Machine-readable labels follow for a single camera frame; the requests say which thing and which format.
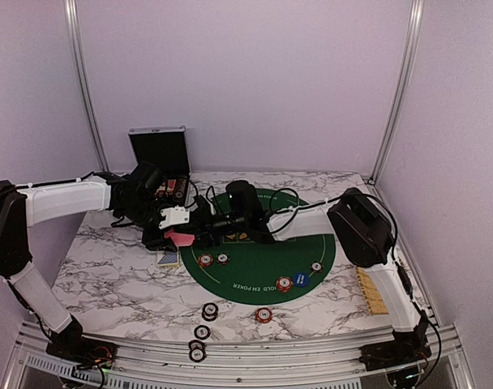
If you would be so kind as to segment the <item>red-backed playing card deck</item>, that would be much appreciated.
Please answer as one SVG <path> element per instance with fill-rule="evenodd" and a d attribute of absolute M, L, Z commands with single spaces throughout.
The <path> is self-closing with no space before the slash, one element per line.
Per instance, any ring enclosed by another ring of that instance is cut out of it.
<path fill-rule="evenodd" d="M 192 246 L 195 241 L 195 236 L 187 233 L 178 233 L 174 230 L 165 232 L 164 237 L 170 239 L 176 247 Z"/>

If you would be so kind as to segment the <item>small orange chip pile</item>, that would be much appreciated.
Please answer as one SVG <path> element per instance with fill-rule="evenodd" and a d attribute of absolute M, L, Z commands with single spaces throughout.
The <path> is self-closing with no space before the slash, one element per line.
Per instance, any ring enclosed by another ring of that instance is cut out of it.
<path fill-rule="evenodd" d="M 288 276 L 281 276 L 276 281 L 276 288 L 278 291 L 282 293 L 287 293 L 291 290 L 293 286 L 293 281 Z"/>
<path fill-rule="evenodd" d="M 209 267 L 213 263 L 213 257 L 210 254 L 202 254 L 198 257 L 197 263 L 200 267 Z"/>

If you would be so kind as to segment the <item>dark chips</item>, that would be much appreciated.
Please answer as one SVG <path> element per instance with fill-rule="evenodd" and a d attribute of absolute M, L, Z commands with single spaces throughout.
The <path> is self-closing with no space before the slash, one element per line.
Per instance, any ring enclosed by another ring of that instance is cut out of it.
<path fill-rule="evenodd" d="M 216 262 L 220 265 L 225 265 L 230 261 L 230 257 L 226 253 L 219 253 L 216 256 Z"/>

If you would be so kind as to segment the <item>dark brown chip stack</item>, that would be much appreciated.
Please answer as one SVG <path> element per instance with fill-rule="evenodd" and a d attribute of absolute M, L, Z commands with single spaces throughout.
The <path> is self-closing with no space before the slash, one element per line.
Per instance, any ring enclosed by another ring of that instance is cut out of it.
<path fill-rule="evenodd" d="M 202 318 L 205 321 L 211 322 L 216 320 L 218 314 L 219 314 L 218 306 L 215 303 L 209 302 L 204 304 L 202 308 Z"/>

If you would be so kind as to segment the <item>orange red chip stack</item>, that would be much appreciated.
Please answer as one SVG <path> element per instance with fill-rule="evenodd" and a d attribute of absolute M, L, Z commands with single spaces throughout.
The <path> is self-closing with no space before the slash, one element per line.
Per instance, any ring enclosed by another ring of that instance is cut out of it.
<path fill-rule="evenodd" d="M 258 323 L 270 323 L 272 321 L 272 311 L 269 308 L 259 308 L 255 312 L 255 320 Z"/>

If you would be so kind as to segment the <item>blue small blind button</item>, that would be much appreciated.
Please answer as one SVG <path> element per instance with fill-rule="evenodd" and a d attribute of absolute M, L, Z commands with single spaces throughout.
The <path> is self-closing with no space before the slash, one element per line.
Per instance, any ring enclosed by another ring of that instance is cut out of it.
<path fill-rule="evenodd" d="M 307 287 L 311 280 L 310 277 L 304 272 L 295 273 L 292 277 L 293 285 L 299 288 Z"/>

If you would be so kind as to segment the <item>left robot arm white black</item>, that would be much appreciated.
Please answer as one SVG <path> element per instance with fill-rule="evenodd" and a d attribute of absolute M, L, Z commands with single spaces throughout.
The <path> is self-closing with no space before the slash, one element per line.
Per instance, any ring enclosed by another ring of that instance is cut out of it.
<path fill-rule="evenodd" d="M 141 163 L 123 176 L 100 172 L 51 183 L 15 186 L 0 182 L 0 276 L 49 329 L 62 332 L 57 346 L 71 360 L 83 360 L 89 354 L 89 342 L 67 329 L 74 319 L 33 264 L 28 228 L 64 216 L 112 210 L 160 236 L 190 219 L 184 206 L 171 206 L 156 198 L 163 181 L 155 166 Z"/>

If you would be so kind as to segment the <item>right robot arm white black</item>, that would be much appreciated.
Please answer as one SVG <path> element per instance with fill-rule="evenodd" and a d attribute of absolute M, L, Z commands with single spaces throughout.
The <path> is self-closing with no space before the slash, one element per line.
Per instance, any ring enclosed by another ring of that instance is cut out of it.
<path fill-rule="evenodd" d="M 287 190 L 229 183 L 193 216 L 195 243 L 182 252 L 189 274 L 210 293 L 252 306 L 280 304 L 316 288 L 339 254 L 364 269 L 388 309 L 388 355 L 407 362 L 420 349 L 427 321 L 405 269 L 394 258 L 392 219 L 357 188 L 309 204 Z"/>

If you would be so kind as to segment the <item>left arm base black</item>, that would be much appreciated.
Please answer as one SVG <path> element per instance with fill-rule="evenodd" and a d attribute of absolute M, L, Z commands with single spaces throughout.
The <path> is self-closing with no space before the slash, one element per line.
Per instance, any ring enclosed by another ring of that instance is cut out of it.
<path fill-rule="evenodd" d="M 117 345 L 109 341 L 86 337 L 82 325 L 71 316 L 71 321 L 62 331 L 49 332 L 46 352 L 54 357 L 74 361 L 84 366 L 111 366 L 116 356 Z"/>

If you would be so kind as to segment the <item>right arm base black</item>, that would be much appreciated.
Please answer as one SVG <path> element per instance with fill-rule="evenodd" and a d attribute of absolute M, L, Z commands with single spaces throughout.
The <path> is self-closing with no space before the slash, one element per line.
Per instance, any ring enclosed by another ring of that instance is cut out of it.
<path fill-rule="evenodd" d="M 393 331 L 392 340 L 364 345 L 359 362 L 367 371 L 374 371 L 428 358 L 432 352 L 427 344 L 427 328 L 426 322 L 420 322 L 411 332 Z"/>

